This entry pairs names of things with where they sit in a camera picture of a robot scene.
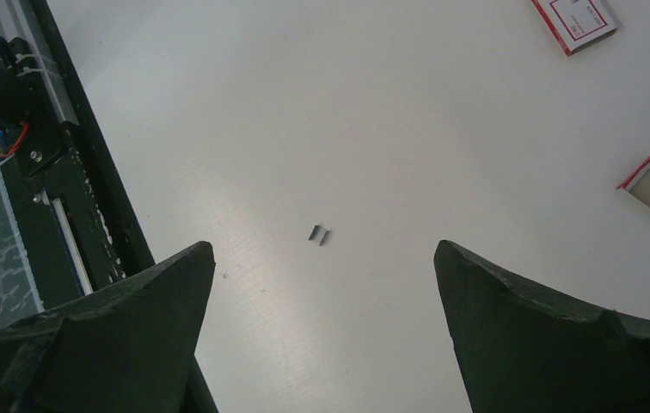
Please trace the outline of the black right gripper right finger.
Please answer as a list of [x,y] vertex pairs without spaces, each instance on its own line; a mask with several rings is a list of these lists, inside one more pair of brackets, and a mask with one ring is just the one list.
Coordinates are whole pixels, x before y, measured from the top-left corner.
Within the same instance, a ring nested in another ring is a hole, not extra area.
[[443,240],[433,264],[474,412],[650,412],[650,320]]

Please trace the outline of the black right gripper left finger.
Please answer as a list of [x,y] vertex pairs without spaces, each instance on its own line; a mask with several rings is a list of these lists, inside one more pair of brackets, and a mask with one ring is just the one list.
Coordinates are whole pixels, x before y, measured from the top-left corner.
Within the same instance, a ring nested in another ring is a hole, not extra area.
[[0,412],[213,412],[194,351],[215,265],[200,241],[0,328]]

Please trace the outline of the silver staple strip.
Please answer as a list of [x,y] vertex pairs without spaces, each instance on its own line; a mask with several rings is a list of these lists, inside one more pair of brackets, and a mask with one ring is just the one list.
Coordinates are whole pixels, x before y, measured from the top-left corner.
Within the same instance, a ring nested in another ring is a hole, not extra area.
[[308,241],[316,243],[318,246],[324,246],[330,236],[331,230],[322,226],[315,225],[308,236]]

